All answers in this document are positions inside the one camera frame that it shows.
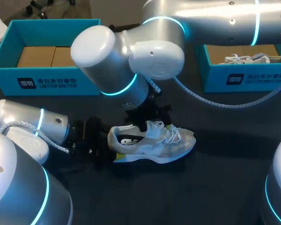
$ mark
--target white robotic arm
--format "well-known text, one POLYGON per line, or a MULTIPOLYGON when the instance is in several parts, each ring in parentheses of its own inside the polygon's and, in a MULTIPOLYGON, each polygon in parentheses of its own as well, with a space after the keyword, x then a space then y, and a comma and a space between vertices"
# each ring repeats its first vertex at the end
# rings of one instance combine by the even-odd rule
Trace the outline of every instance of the white robotic arm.
POLYGON ((148 95, 143 76, 165 80, 181 72, 186 41, 281 43, 281 1, 149 0, 143 11, 141 26, 121 33, 91 27, 71 47, 72 59, 84 74, 127 110, 138 107, 148 95))

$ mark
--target black table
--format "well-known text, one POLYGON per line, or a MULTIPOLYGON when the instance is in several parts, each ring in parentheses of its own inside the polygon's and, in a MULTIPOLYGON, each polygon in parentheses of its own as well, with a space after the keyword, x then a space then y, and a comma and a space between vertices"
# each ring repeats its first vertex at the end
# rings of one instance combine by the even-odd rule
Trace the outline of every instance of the black table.
MULTIPOLYGON (((178 78, 205 98, 241 104, 266 94, 203 94, 194 51, 188 49, 178 78)), ((158 104, 171 105, 173 124, 195 132, 192 152, 165 165, 142 160, 97 171, 86 164, 83 172, 65 173, 73 225, 256 225, 267 171, 281 141, 281 93, 252 108, 228 110, 193 99, 174 81, 158 85, 163 90, 158 104)), ((104 123, 120 126, 126 116, 101 97, 4 97, 0 91, 2 98, 70 120, 100 116, 104 123)), ((52 170, 61 158, 51 150, 52 170)))

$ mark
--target metal cylinder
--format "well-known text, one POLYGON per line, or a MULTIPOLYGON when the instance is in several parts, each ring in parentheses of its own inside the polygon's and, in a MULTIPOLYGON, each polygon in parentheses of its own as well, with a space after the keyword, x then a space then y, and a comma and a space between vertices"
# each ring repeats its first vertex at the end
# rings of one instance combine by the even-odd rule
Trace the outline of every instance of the metal cylinder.
POLYGON ((104 26, 90 27, 73 42, 71 56, 106 97, 114 98, 116 105, 128 110, 146 99, 148 84, 130 69, 122 33, 113 33, 104 26))
POLYGON ((72 218, 68 191, 0 134, 0 225, 71 225, 72 218))
POLYGON ((159 40, 170 41, 184 49, 184 28, 178 21, 165 17, 148 19, 143 25, 128 30, 127 34, 131 48, 136 42, 159 40))
POLYGON ((281 44, 281 0, 151 0, 144 21, 155 17, 180 22, 194 44, 281 44))
POLYGON ((25 121, 39 128, 56 144, 62 144, 69 130, 68 117, 65 115, 5 99, 0 100, 0 128, 16 120, 25 121))
POLYGON ((281 187, 273 167, 266 178, 261 200, 261 215, 266 225, 281 225, 281 187))

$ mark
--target white sneaker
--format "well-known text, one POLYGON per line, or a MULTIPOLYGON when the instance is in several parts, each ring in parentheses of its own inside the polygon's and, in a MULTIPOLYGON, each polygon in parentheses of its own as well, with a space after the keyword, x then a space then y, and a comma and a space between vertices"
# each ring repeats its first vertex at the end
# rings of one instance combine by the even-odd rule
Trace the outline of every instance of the white sneaker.
POLYGON ((269 56, 259 53, 250 56, 241 56, 234 54, 232 57, 225 57, 225 62, 220 64, 252 64, 252 63, 281 63, 281 56, 269 56))
POLYGON ((112 127, 108 134, 108 145, 117 153, 125 154, 115 162, 132 162, 150 159, 157 163, 169 163, 190 152, 196 143, 193 132, 163 122, 147 121, 147 131, 137 126, 112 127))

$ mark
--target shoe box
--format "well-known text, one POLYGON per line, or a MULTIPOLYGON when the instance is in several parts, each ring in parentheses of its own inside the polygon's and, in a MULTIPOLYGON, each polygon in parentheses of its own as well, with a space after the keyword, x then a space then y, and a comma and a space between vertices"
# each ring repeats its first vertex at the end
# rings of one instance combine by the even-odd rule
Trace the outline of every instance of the shoe box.
POLYGON ((264 53, 279 56, 274 45, 195 46, 204 92, 273 91, 281 85, 281 63, 227 64, 225 57, 264 53))
POLYGON ((12 20, 0 44, 5 96, 91 96, 98 88, 74 64, 70 46, 98 19, 12 20))

